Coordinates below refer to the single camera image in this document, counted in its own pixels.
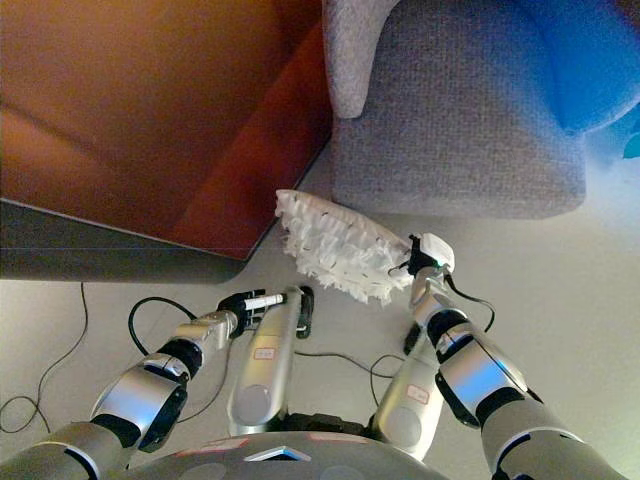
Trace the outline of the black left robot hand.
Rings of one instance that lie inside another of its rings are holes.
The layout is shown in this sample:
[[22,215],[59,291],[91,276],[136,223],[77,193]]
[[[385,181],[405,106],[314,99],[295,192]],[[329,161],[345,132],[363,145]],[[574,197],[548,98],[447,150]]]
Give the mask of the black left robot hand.
[[217,311],[227,311],[235,315],[236,326],[232,329],[230,337],[237,338],[252,325],[255,316],[265,313],[271,306],[286,302],[287,295],[285,293],[267,295],[265,289],[256,289],[235,293],[224,298],[218,303]]

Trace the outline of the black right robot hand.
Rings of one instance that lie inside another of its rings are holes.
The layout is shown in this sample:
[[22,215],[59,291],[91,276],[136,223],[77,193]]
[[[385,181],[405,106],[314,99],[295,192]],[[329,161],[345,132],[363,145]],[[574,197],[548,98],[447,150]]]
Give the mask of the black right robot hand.
[[453,248],[439,236],[433,233],[410,234],[410,248],[405,253],[404,260],[388,270],[389,276],[397,276],[405,272],[415,277],[425,268],[444,271],[451,274],[455,271],[456,260]]

